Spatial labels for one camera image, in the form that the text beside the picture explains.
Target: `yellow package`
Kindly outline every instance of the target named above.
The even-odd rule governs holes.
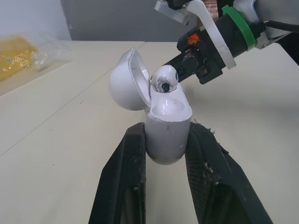
[[[38,50],[22,36],[0,40],[0,81],[33,64]]]

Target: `white earbud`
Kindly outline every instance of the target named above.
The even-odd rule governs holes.
[[[178,86],[178,73],[171,65],[163,65],[156,70],[151,78],[151,83],[157,92],[172,92]]]

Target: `open lid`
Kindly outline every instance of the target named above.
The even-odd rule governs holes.
[[[121,56],[111,73],[110,92],[114,101],[127,110],[150,107],[150,78],[137,49]]]

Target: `green ring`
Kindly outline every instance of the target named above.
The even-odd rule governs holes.
[[[254,39],[251,29],[249,28],[247,22],[243,19],[243,17],[238,13],[237,10],[229,6],[223,7],[222,11],[224,15],[228,14],[232,18],[234,23],[241,31],[245,42],[247,43],[247,51],[253,49],[256,45],[256,40]]]

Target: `table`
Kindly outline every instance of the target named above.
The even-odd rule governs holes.
[[[119,57],[137,47],[147,68],[178,54],[175,43],[68,42],[74,61],[0,97],[0,221],[88,223],[101,170],[143,112],[108,91]],[[182,82],[197,122],[241,165],[274,223],[299,219],[299,67],[273,44],[236,59],[206,85]],[[147,223],[196,223],[185,160],[147,158]]]

